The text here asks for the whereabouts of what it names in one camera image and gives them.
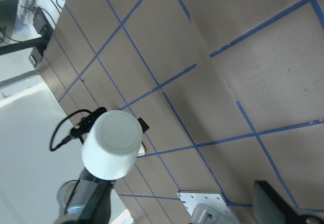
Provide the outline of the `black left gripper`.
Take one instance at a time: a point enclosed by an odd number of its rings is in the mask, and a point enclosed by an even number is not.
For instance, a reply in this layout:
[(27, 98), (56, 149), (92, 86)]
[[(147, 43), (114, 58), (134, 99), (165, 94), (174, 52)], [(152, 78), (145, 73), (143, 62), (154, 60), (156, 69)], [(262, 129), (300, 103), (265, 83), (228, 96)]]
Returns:
[[(95, 121), (104, 113), (107, 113), (105, 107), (99, 107), (95, 111), (91, 111), (88, 116), (83, 117), (80, 122), (70, 130), (70, 139), (79, 139), (81, 143), (84, 143), (83, 135), (90, 132)], [(142, 127), (143, 133), (149, 130), (149, 125), (140, 117), (137, 119)]]

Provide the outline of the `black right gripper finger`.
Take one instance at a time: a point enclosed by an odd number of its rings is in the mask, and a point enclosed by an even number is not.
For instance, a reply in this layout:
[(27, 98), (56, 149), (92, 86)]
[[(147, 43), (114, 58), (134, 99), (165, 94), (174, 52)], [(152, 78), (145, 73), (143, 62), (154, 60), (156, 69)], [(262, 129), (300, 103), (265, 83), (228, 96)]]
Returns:
[(254, 182), (253, 213), (258, 223), (323, 223), (312, 214), (298, 214), (267, 181)]

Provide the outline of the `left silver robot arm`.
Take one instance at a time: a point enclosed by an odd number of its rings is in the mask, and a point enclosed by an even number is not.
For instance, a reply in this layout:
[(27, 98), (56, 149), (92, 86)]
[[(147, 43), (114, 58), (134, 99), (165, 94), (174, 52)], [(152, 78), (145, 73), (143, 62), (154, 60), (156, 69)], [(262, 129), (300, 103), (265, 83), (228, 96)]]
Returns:
[(71, 140), (80, 140), (84, 165), (78, 179), (67, 181), (59, 189), (55, 223), (109, 223), (115, 182), (129, 174), (137, 157), (146, 153), (143, 135), (150, 127), (142, 118), (123, 110), (99, 107), (79, 112), (88, 115), (56, 146), (53, 133), (49, 144), (54, 152)]

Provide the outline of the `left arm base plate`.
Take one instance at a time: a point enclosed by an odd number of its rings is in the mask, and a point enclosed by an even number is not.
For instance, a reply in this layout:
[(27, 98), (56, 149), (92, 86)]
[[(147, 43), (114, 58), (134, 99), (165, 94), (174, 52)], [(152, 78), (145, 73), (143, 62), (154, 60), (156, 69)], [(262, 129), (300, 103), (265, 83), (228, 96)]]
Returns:
[(191, 216), (190, 223), (239, 223), (221, 192), (179, 191), (177, 195)]

